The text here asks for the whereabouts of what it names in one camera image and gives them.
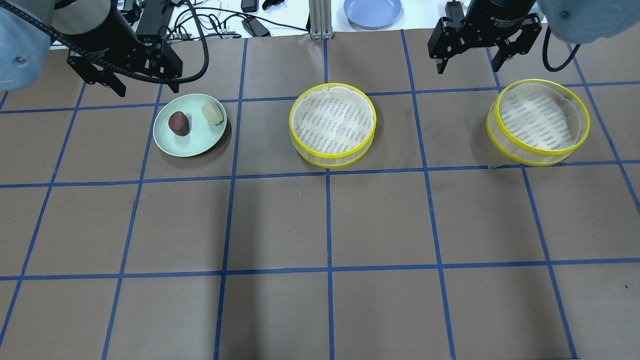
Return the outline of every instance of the metal frame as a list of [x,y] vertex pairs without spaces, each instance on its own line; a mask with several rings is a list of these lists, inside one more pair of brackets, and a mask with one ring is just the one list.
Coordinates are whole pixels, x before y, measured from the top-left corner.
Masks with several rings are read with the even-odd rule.
[[312,40],[333,38],[331,0],[309,0],[309,23]]

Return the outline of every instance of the blue plate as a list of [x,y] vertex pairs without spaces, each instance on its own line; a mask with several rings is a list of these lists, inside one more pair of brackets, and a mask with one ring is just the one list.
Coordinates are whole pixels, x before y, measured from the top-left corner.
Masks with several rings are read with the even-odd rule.
[[345,0],[343,7],[349,22],[369,30],[393,24],[402,10],[400,0]]

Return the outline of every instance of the black cable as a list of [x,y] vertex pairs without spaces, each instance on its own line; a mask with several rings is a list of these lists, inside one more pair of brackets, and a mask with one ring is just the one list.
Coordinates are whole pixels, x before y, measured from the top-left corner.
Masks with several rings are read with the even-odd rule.
[[[198,3],[198,1],[196,0],[196,1],[194,1],[193,6],[195,6],[195,7],[199,7],[200,5],[204,4],[206,1],[207,1],[207,0],[202,0],[202,1],[200,1],[200,2]],[[180,20],[180,17],[181,17],[181,16],[183,16],[185,13],[188,13],[188,12],[190,12],[190,9],[187,9],[187,10],[183,11],[182,13],[180,13],[180,15],[178,15],[178,17],[176,17],[176,18],[175,18],[175,21],[173,22],[173,27],[174,27],[174,28],[176,28],[176,26],[177,26],[176,24],[177,24],[179,21],[181,21],[181,20]]]
[[243,14],[239,14],[239,13],[235,13],[235,14],[229,15],[224,20],[222,20],[222,27],[223,28],[225,28],[225,29],[227,28],[227,20],[231,19],[232,17],[239,17],[241,19],[247,19],[248,18],[247,15],[243,15]]
[[[242,38],[242,35],[238,34],[238,33],[215,33],[215,34],[206,34],[204,37],[205,38],[209,38],[209,37],[218,37],[218,36],[222,36],[222,38],[224,38],[225,35],[229,35],[231,36],[231,38]],[[200,38],[195,37],[195,38],[185,38],[185,39],[177,39],[175,42],[183,42],[183,41],[198,41]]]
[[158,29],[157,33],[156,33],[156,35],[157,35],[157,36],[159,36],[159,37],[161,36],[160,31],[161,31],[162,29],[166,29],[166,31],[171,31],[171,29],[170,29],[168,26],[161,26],[161,27]]
[[[209,18],[208,15],[199,13],[198,17],[204,17],[205,19],[209,20],[209,22],[211,23],[211,28],[208,28],[207,26],[202,25],[203,28],[207,29],[207,30],[214,30],[215,32],[218,32],[218,30],[216,29],[216,27],[218,25],[215,24],[215,22],[211,22],[211,19]],[[169,34],[167,34],[166,38],[170,38],[171,35],[173,35],[174,32],[176,32],[176,30],[178,31],[178,34],[180,35],[180,37],[182,38],[185,35],[189,35],[189,33],[187,33],[187,29],[184,27],[184,24],[189,22],[189,20],[193,19],[193,16],[189,16],[186,17],[180,24],[177,24],[173,30],[171,30],[169,32]]]
[[209,18],[209,22],[210,22],[211,24],[213,24],[213,25],[214,25],[214,28],[215,28],[216,26],[217,26],[218,28],[219,28],[220,26],[222,26],[222,24],[220,23],[220,19],[218,19],[218,17],[217,17],[217,16],[213,15],[212,13],[210,13],[209,15],[207,15],[207,17]]
[[[295,29],[295,30],[300,30],[300,31],[304,31],[306,33],[309,32],[307,29],[298,28],[296,26],[287,25],[287,24],[281,24],[279,22],[271,21],[269,19],[265,19],[263,17],[255,16],[255,15],[252,15],[252,14],[249,14],[249,13],[235,12],[233,10],[227,10],[227,9],[221,9],[221,8],[211,8],[211,7],[206,7],[206,6],[198,8],[198,10],[217,10],[217,11],[221,11],[221,12],[228,12],[228,13],[234,13],[234,14],[238,14],[238,15],[250,16],[250,17],[255,17],[256,19],[259,19],[259,20],[263,20],[263,21],[269,22],[269,23],[277,25],[277,26],[282,26],[282,27],[285,27],[285,28],[291,28],[291,29]],[[186,13],[187,11],[189,11],[189,10],[184,10],[183,12],[181,12],[180,15],[178,15],[178,18],[180,16],[182,16],[184,13]]]
[[137,74],[135,72],[131,72],[125,69],[121,69],[120,67],[113,65],[112,63],[108,63],[103,59],[96,57],[95,54],[89,53],[88,51],[73,44],[73,42],[71,42],[71,40],[69,40],[69,38],[67,38],[65,34],[60,33],[58,30],[55,30],[43,24],[42,22],[30,16],[26,12],[23,12],[20,8],[17,8],[16,6],[8,3],[6,0],[0,0],[0,7],[7,9],[9,12],[20,17],[22,20],[25,20],[26,22],[30,23],[35,28],[39,29],[40,31],[44,32],[45,34],[59,41],[63,45],[67,46],[71,51],[77,53],[83,58],[86,58],[90,62],[98,66],[104,67],[105,69],[109,69],[113,72],[116,72],[117,74],[121,74],[132,79],[145,81],[147,83],[164,84],[164,85],[184,84],[184,83],[190,83],[192,81],[196,81],[197,79],[200,79],[205,74],[205,72],[207,71],[207,67],[209,67],[209,50],[207,48],[207,41],[204,38],[204,32],[202,31],[202,27],[200,25],[200,20],[197,17],[198,14],[196,13],[195,7],[191,4],[191,2],[188,1],[187,4],[189,6],[189,9],[191,10],[191,13],[194,16],[194,21],[196,22],[196,28],[198,29],[198,34],[200,35],[200,38],[202,41],[202,50],[204,52],[204,61],[202,64],[202,68],[195,75],[189,76],[188,78],[159,79],[159,78],[153,78],[150,76]]
[[551,72],[557,72],[564,69],[567,65],[569,65],[569,63],[575,57],[575,54],[578,52],[578,49],[580,49],[580,44],[576,44],[576,46],[573,48],[573,51],[569,55],[569,58],[562,65],[558,67],[551,67],[551,65],[549,65],[549,58],[548,58],[550,37],[551,37],[551,28],[547,27],[547,32],[545,33],[545,41],[542,43],[542,63],[545,65],[545,69]]

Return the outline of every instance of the blue tape grid line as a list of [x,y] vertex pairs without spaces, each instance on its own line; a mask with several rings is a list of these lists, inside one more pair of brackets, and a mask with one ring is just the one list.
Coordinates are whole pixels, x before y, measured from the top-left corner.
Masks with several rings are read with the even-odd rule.
[[109,325],[107,326],[107,333],[104,338],[104,346],[102,347],[102,360],[106,360],[107,353],[109,351],[109,342],[111,341],[111,332],[113,331],[113,323],[115,321],[116,310],[118,309],[118,300],[120,299],[120,290],[122,289],[122,279],[125,266],[127,264],[127,255],[129,254],[129,245],[131,244],[131,234],[133,233],[133,226],[136,221],[136,213],[138,211],[138,202],[140,201],[140,194],[142,193],[143,179],[145,178],[145,170],[147,168],[147,158],[149,155],[149,148],[151,146],[151,138],[153,137],[154,119],[156,118],[158,107],[160,103],[160,96],[162,94],[162,85],[158,86],[158,93],[156,95],[156,103],[154,106],[154,114],[151,118],[151,124],[149,125],[149,132],[147,135],[147,145],[145,146],[145,154],[142,157],[142,166],[140,168],[140,177],[138,178],[138,189],[136,191],[136,198],[133,202],[131,209],[131,219],[129,220],[129,228],[127,230],[127,237],[125,240],[124,250],[122,251],[122,260],[120,262],[120,272],[118,273],[118,282],[116,284],[116,291],[113,295],[113,305],[111,306],[111,314],[109,316]]
[[[15,301],[18,299],[18,293],[20,292],[20,287],[22,286],[22,282],[24,280],[25,273],[27,272],[27,266],[29,265],[29,259],[31,259],[31,253],[33,252],[33,246],[35,245],[36,238],[38,237],[38,231],[40,230],[40,224],[42,223],[42,217],[44,216],[44,211],[47,208],[47,203],[49,202],[49,197],[51,196],[51,190],[53,189],[52,184],[56,181],[56,176],[58,175],[58,169],[60,168],[60,163],[62,162],[62,157],[65,154],[65,149],[67,148],[67,143],[69,141],[69,136],[71,135],[71,129],[74,126],[74,122],[76,121],[76,115],[78,113],[77,108],[80,106],[80,101],[82,100],[82,96],[84,95],[84,90],[86,88],[86,84],[82,85],[80,89],[80,94],[78,95],[78,100],[76,101],[76,109],[74,110],[71,119],[69,120],[69,125],[67,127],[67,133],[65,134],[65,139],[62,142],[62,147],[60,148],[60,153],[58,154],[58,160],[56,162],[56,166],[54,167],[53,174],[51,175],[51,181],[49,181],[49,186],[47,188],[47,195],[44,198],[42,203],[42,207],[40,208],[40,214],[38,215],[38,220],[36,222],[36,226],[33,230],[33,235],[31,236],[31,241],[29,242],[29,248],[27,249],[27,254],[22,262],[22,270],[20,271],[20,276],[17,279],[17,283],[15,285],[15,290],[13,291],[13,296],[11,298],[11,302],[9,305],[9,309],[6,312],[6,316],[4,318],[2,331],[0,331],[0,346],[4,340],[4,335],[6,334],[6,328],[9,325],[9,320],[11,319],[11,314],[13,313],[13,307],[15,306]],[[4,93],[3,102],[6,99],[8,92]]]
[[[570,44],[567,44],[566,46],[567,48],[571,49]],[[591,105],[593,106],[593,111],[596,114],[596,118],[600,123],[600,127],[602,128],[602,131],[604,132],[604,136],[607,138],[607,141],[609,142],[609,147],[613,152],[613,156],[616,158],[616,162],[618,166],[620,166],[620,172],[622,173],[622,177],[624,178],[625,183],[627,184],[627,188],[629,189],[631,198],[633,199],[634,204],[636,205],[636,210],[640,215],[640,200],[638,200],[636,191],[634,190],[634,187],[631,185],[631,181],[629,180],[629,176],[627,175],[627,171],[625,170],[624,162],[620,160],[620,155],[618,154],[618,150],[616,149],[616,146],[613,144],[613,140],[611,139],[609,131],[607,130],[607,126],[604,124],[604,120],[602,119],[600,110],[598,109],[598,105],[593,99],[593,95],[591,94],[591,89],[589,89],[590,85],[587,83],[584,77],[584,74],[582,73],[582,69],[580,68],[580,64],[578,63],[578,57],[573,58],[573,63],[575,64],[575,68],[578,70],[578,75],[580,76],[580,80],[582,80],[582,83],[584,84],[584,88],[587,91],[587,96],[589,97],[589,101],[591,101]]]
[[335,360],[335,336],[333,330],[333,250],[331,232],[331,173],[326,169],[324,175],[326,184],[326,276],[327,302],[329,320],[329,359]]
[[[566,260],[546,260],[538,261],[505,261],[496,263],[444,263],[444,269],[469,269],[469,268],[514,268],[547,266],[551,263],[554,266],[573,265],[604,265],[604,264],[632,264],[640,263],[640,258],[603,258],[603,259],[566,259]],[[366,266],[333,266],[332,272],[370,272],[370,271],[396,271],[396,270],[437,270],[438,264],[403,264],[403,265],[366,265]],[[328,267],[312,268],[265,268],[247,270],[227,270],[227,276],[242,275],[264,275],[264,274],[317,274],[326,273]],[[23,281],[33,280],[86,280],[86,279],[154,279],[160,277],[202,277],[202,276],[222,276],[221,270],[210,271],[186,271],[186,272],[142,272],[124,274],[56,274],[56,275],[25,275]],[[19,275],[0,276],[0,281],[17,281]]]
[[[72,119],[70,121],[69,127],[67,129],[67,133],[65,136],[65,140],[63,142],[60,155],[58,158],[58,162],[56,164],[56,168],[54,170],[54,174],[52,175],[51,182],[49,183],[36,183],[36,184],[0,184],[0,188],[26,188],[26,187],[47,187],[47,195],[45,196],[45,200],[43,206],[41,208],[40,216],[38,217],[38,221],[36,223],[36,228],[34,230],[31,243],[29,244],[29,249],[23,262],[23,267],[21,274],[18,276],[0,276],[0,281],[17,281],[15,291],[12,297],[12,301],[10,303],[10,307],[8,309],[6,318],[3,323],[2,332],[0,333],[0,345],[4,339],[4,335],[6,333],[6,329],[8,323],[10,321],[10,316],[13,311],[15,302],[17,300],[17,296],[20,290],[20,286],[24,281],[31,280],[56,280],[56,279],[118,279],[118,285],[116,286],[116,293],[114,296],[114,303],[111,312],[111,318],[109,320],[108,334],[105,339],[105,345],[103,349],[103,359],[106,358],[106,354],[108,351],[108,344],[110,339],[111,331],[113,330],[113,321],[115,318],[115,311],[117,307],[118,296],[120,293],[122,279],[126,278],[154,278],[154,277],[190,277],[190,276],[221,276],[223,279],[221,281],[221,291],[219,297],[219,306],[218,306],[218,321],[216,322],[216,339],[215,339],[215,354],[214,358],[218,358],[218,352],[220,347],[220,332],[221,332],[221,320],[222,320],[222,308],[223,308],[223,299],[224,299],[224,286],[226,276],[233,275],[253,275],[253,274],[292,274],[292,273],[315,273],[315,272],[326,272],[328,273],[328,303],[329,303],[329,332],[330,332],[330,357],[331,359],[335,358],[335,348],[334,348],[334,337],[333,337],[333,281],[332,281],[332,273],[333,272],[352,272],[352,271],[391,271],[391,270],[438,270],[438,274],[440,276],[440,284],[441,291],[443,297],[443,307],[445,312],[445,322],[447,323],[447,335],[449,338],[449,346],[451,351],[451,356],[455,359],[455,350],[453,343],[453,336],[451,330],[451,321],[449,319],[449,308],[448,301],[446,295],[446,287],[444,281],[444,272],[443,269],[453,269],[453,268],[498,268],[498,267],[512,267],[512,266],[547,266],[550,272],[552,285],[554,287],[554,292],[556,294],[556,300],[559,305],[560,315],[563,321],[565,333],[568,339],[568,344],[572,353],[572,356],[576,358],[575,347],[573,345],[573,341],[571,339],[571,334],[569,331],[568,322],[566,320],[566,316],[564,313],[562,300],[559,294],[559,288],[557,286],[556,278],[554,275],[553,266],[563,266],[563,265],[588,265],[588,264],[611,264],[611,263],[640,263],[640,258],[614,258],[614,259],[567,259],[567,260],[551,260],[548,254],[548,249],[546,246],[546,241],[544,239],[544,234],[541,228],[540,219],[537,213],[537,209],[535,206],[535,201],[533,198],[533,194],[531,191],[531,186],[529,184],[529,180],[526,173],[526,168],[528,166],[523,165],[503,165],[497,168],[520,168],[523,174],[523,178],[525,179],[525,185],[527,187],[527,193],[529,194],[529,199],[531,202],[532,210],[534,211],[534,217],[536,219],[536,226],[538,226],[538,231],[541,238],[541,244],[543,246],[543,251],[545,253],[545,261],[525,261],[525,262],[505,262],[505,263],[453,263],[453,264],[443,264],[442,258],[440,255],[437,230],[435,226],[435,214],[433,213],[433,201],[431,198],[431,189],[429,185],[429,174],[428,172],[432,171],[456,171],[456,170],[483,170],[489,169],[486,165],[479,166],[465,166],[465,167],[433,167],[430,168],[427,166],[426,155],[424,152],[424,144],[422,141],[421,130],[420,130],[420,120],[419,120],[419,112],[417,105],[416,94],[430,94],[430,93],[447,93],[447,92],[475,92],[475,91],[494,91],[501,90],[501,85],[499,78],[496,73],[493,73],[494,80],[496,82],[496,87],[484,87],[484,88],[452,88],[452,89],[436,89],[436,90],[416,90],[415,84],[413,82],[413,72],[409,59],[408,47],[406,44],[406,38],[404,35],[404,31],[401,31],[401,36],[403,39],[403,46],[407,61],[407,67],[410,77],[410,82],[412,89],[411,91],[399,91],[399,92],[371,92],[367,95],[369,96],[385,96],[385,95],[412,95],[413,104],[414,104],[414,115],[417,125],[417,130],[419,133],[419,143],[420,143],[420,152],[423,160],[422,168],[399,168],[399,169],[373,169],[373,170],[338,170],[329,172],[326,170],[325,172],[304,172],[304,173],[286,173],[286,174],[256,174],[256,175],[236,175],[236,167],[237,167],[237,148],[239,141],[239,128],[240,128],[240,117],[241,117],[241,105],[243,102],[256,102],[256,101],[287,101],[294,100],[296,97],[263,97],[263,98],[253,98],[253,99],[243,99],[243,84],[244,84],[244,67],[246,63],[246,48],[247,43],[245,39],[244,51],[243,51],[243,67],[241,73],[241,87],[240,94],[238,99],[228,99],[222,100],[221,102],[237,102],[238,105],[238,114],[237,114],[237,128],[236,128],[236,142],[234,145],[234,166],[231,176],[216,176],[216,177],[184,177],[184,178],[166,178],[166,179],[144,179],[144,168],[147,161],[148,151],[150,147],[150,139],[151,139],[151,129],[149,132],[149,136],[147,139],[147,147],[145,149],[145,156],[143,159],[143,165],[141,169],[141,175],[139,180],[130,180],[130,181],[110,181],[110,182],[83,182],[83,183],[56,183],[55,177],[57,175],[57,171],[59,169],[61,159],[63,157],[64,150],[66,148],[68,138],[70,136],[70,132],[77,115],[78,111],[83,110],[105,110],[105,109],[115,109],[115,108],[139,108],[139,107],[151,107],[154,109],[154,118],[157,113],[157,109],[159,106],[164,105],[166,103],[160,102],[160,93],[161,89],[159,89],[156,102],[153,104],[125,104],[125,105],[111,105],[111,106],[80,106],[81,98],[84,94],[84,90],[86,85],[83,85],[76,106],[73,108],[51,108],[51,109],[35,109],[35,110],[8,110],[1,111],[6,99],[8,97],[9,92],[5,92],[2,100],[0,101],[0,114],[11,114],[11,113],[35,113],[35,112],[49,112],[49,111],[73,111]],[[487,50],[487,56],[489,60],[491,60],[490,52]],[[602,120],[602,116],[597,108],[595,100],[589,90],[590,87],[593,86],[616,86],[616,85],[640,85],[640,81],[621,81],[621,82],[606,82],[606,83],[587,83],[584,75],[580,69],[577,59],[574,59],[574,63],[580,75],[582,83],[580,84],[567,84],[567,87],[584,87],[589,96],[589,100],[591,101],[594,111],[596,113],[596,117],[605,133],[605,137],[609,142],[609,145],[612,149],[612,152],[615,155],[615,161],[592,161],[592,162],[575,162],[575,163],[558,163],[553,166],[556,167],[570,167],[570,166],[591,166],[591,165],[619,165],[625,182],[628,186],[631,196],[634,199],[636,204],[636,208],[640,213],[640,203],[638,202],[638,198],[634,189],[630,183],[628,175],[624,169],[623,164],[638,164],[640,160],[621,160],[619,154],[611,140],[608,130]],[[327,41],[324,40],[324,80],[328,82],[328,51],[327,51]],[[331,214],[330,214],[330,176],[331,175],[346,175],[346,174],[379,174],[379,173],[394,173],[394,172],[424,172],[425,174],[425,182],[428,193],[429,200],[429,208],[430,208],[430,216],[432,223],[432,230],[434,233],[434,244],[436,247],[436,258],[437,264],[425,264],[425,265],[380,265],[380,266],[332,266],[332,252],[331,252]],[[255,269],[255,270],[227,270],[227,260],[228,260],[228,241],[230,235],[230,223],[232,216],[232,206],[233,206],[233,193],[234,193],[234,184],[236,179],[260,179],[260,178],[269,178],[269,177],[295,177],[295,176],[326,176],[326,201],[327,201],[327,252],[328,252],[328,262],[327,267],[318,267],[318,268],[281,268],[281,269]],[[223,258],[223,270],[222,271],[204,271],[204,272],[159,272],[159,273],[131,273],[127,274],[124,272],[126,256],[128,252],[129,242],[131,240],[131,232],[133,229],[133,223],[135,218],[135,212],[137,208],[138,199],[141,193],[141,186],[143,183],[162,183],[162,182],[172,182],[172,181],[212,181],[212,180],[231,180],[232,187],[230,189],[230,198],[229,198],[229,208],[228,208],[228,218],[227,218],[227,233],[225,235],[225,253]],[[136,194],[136,200],[134,202],[134,207],[132,209],[132,217],[130,221],[129,231],[127,233],[127,241],[125,243],[125,249],[123,252],[123,259],[121,262],[120,272],[118,274],[68,274],[68,275],[26,275],[26,268],[28,265],[28,261],[33,250],[33,246],[35,244],[35,240],[37,237],[37,233],[40,227],[40,222],[42,221],[42,217],[44,215],[44,211],[49,200],[49,196],[51,194],[51,190],[54,187],[58,186],[114,186],[114,185],[123,185],[123,184],[138,184],[138,192]]]
[[2,96],[2,100],[0,100],[0,110],[2,110],[2,107],[4,106],[4,102],[6,101],[7,96],[9,96],[9,92],[5,91],[4,95]]
[[[622,160],[622,164],[639,164],[640,160]],[[552,167],[581,167],[581,166],[597,166],[597,165],[618,165],[618,161],[605,160],[605,161],[576,161],[573,163],[557,163],[551,165]],[[500,170],[507,168],[520,168],[517,164],[505,164],[498,167],[489,167],[488,165],[463,165],[463,166],[451,166],[451,167],[427,167],[429,172],[438,171],[461,171],[461,170]],[[334,170],[331,171],[331,175],[352,175],[352,174],[391,174],[402,172],[422,172],[423,168],[381,168],[381,169],[368,169],[368,170]],[[268,179],[274,177],[306,177],[306,176],[324,176],[324,172],[286,172],[279,174],[248,174],[248,175],[236,175],[236,179]],[[167,178],[152,178],[144,179],[143,183],[174,183],[178,181],[214,181],[214,180],[231,180],[231,176],[198,176],[198,177],[167,177]],[[123,180],[123,181],[87,181],[87,182],[71,182],[71,183],[31,183],[31,184],[0,184],[2,188],[46,188],[48,186],[64,187],[64,186],[117,186],[117,185],[131,185],[138,184],[138,180]]]
[[420,113],[418,108],[418,100],[415,91],[415,82],[413,80],[413,69],[411,59],[409,57],[409,48],[406,43],[404,30],[400,30],[402,44],[404,48],[404,57],[406,58],[406,68],[409,73],[409,82],[411,84],[411,93],[413,99],[413,116],[415,117],[415,127],[418,134],[418,142],[420,144],[420,156],[422,157],[422,171],[424,173],[424,183],[427,191],[427,201],[429,202],[429,216],[431,219],[431,231],[433,233],[433,245],[436,252],[436,261],[438,265],[438,277],[440,279],[440,293],[442,295],[442,307],[444,311],[444,320],[447,327],[447,339],[449,340],[449,353],[452,360],[456,360],[456,348],[453,340],[453,329],[451,327],[451,316],[449,314],[449,300],[447,298],[447,285],[444,279],[444,267],[442,265],[442,255],[440,253],[440,242],[438,240],[438,229],[436,226],[436,215],[433,209],[433,197],[431,194],[431,182],[429,180],[429,169],[427,157],[424,150],[424,142],[422,140],[422,127],[420,126]]
[[[329,82],[329,44],[327,39],[323,41],[324,58],[324,83]],[[329,360],[335,360],[335,331],[333,327],[333,247],[331,230],[331,170],[324,170],[324,183],[326,192],[326,288],[327,288],[327,315],[329,329]]]
[[244,92],[244,73],[246,70],[246,49],[248,41],[244,40],[243,55],[242,55],[242,67],[240,71],[240,91],[238,94],[238,111],[236,117],[236,140],[234,142],[234,160],[231,170],[231,185],[229,188],[229,204],[227,208],[227,227],[225,230],[225,250],[222,256],[222,272],[220,277],[220,292],[218,293],[218,314],[216,317],[216,337],[214,339],[214,352],[213,359],[218,360],[220,358],[220,336],[222,333],[222,316],[223,306],[225,302],[225,289],[227,287],[227,265],[229,261],[229,241],[231,237],[231,219],[234,210],[234,195],[236,193],[236,170],[238,162],[238,146],[240,143],[240,121],[242,119],[242,105],[243,105],[243,92]]
[[[491,52],[489,51],[489,48],[485,49],[486,50],[486,55],[489,59],[489,63],[491,64],[492,61],[492,57],[491,57]],[[500,85],[500,79],[498,77],[498,74],[496,72],[493,73],[493,79],[495,80],[495,84],[498,88],[498,91],[502,91],[503,87]],[[527,189],[527,194],[529,196],[529,202],[531,204],[531,211],[533,212],[533,217],[536,221],[536,227],[538,229],[538,236],[540,237],[540,245],[542,246],[542,251],[545,255],[545,264],[547,265],[547,270],[549,271],[549,278],[551,280],[551,285],[554,289],[554,295],[556,296],[556,303],[558,306],[558,311],[560,314],[560,319],[562,321],[563,324],[563,328],[564,328],[564,335],[566,337],[567,340],[567,345],[569,346],[569,351],[571,352],[572,355],[572,359],[576,359],[576,351],[575,351],[575,345],[573,344],[573,337],[571,335],[571,330],[569,328],[569,323],[567,322],[566,319],[566,315],[564,312],[564,306],[563,306],[563,302],[562,302],[562,296],[560,296],[560,289],[558,287],[557,281],[556,281],[556,273],[554,272],[554,267],[553,264],[551,262],[551,257],[549,255],[549,250],[547,247],[547,241],[545,239],[545,235],[544,232],[542,230],[542,224],[540,222],[540,216],[538,215],[538,209],[536,207],[536,201],[533,197],[533,191],[531,190],[531,184],[529,183],[529,177],[527,176],[527,171],[526,171],[526,166],[520,164],[518,165],[518,167],[520,167],[521,173],[522,173],[522,178],[524,180],[525,183],[525,187]]]
[[[619,81],[610,83],[583,83],[583,84],[564,84],[563,86],[568,88],[575,87],[594,87],[594,86],[618,86],[618,85],[640,85],[640,81]],[[415,90],[416,94],[439,94],[447,92],[476,92],[476,91],[494,91],[498,90],[496,87],[481,87],[481,88],[448,88],[448,89],[423,89]],[[391,92],[369,92],[368,96],[388,96],[388,95],[410,95],[411,91],[391,91]],[[249,99],[222,99],[222,103],[235,103],[235,102],[257,102],[257,101],[286,101],[295,100],[296,96],[282,96],[282,97],[256,97]],[[168,102],[160,102],[158,105],[165,106]],[[121,104],[121,105],[105,105],[105,106],[80,106],[77,109],[84,110],[108,110],[108,109],[122,109],[122,108],[151,108],[156,104]],[[20,114],[20,113],[44,113],[54,111],[75,111],[76,108],[43,108],[43,109],[25,109],[25,110],[2,110],[0,106],[0,115],[2,114]]]

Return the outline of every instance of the green plate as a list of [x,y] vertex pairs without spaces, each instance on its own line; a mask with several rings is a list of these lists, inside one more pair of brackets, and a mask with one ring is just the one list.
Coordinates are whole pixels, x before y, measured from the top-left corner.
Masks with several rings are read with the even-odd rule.
[[[202,106],[209,101],[218,105],[223,122],[211,124],[202,113]],[[169,118],[176,111],[182,111],[189,119],[191,131],[186,136],[178,136],[169,128]],[[188,94],[169,102],[156,116],[154,140],[156,145],[169,155],[182,158],[201,154],[216,145],[227,128],[227,112],[222,104],[205,94]]]

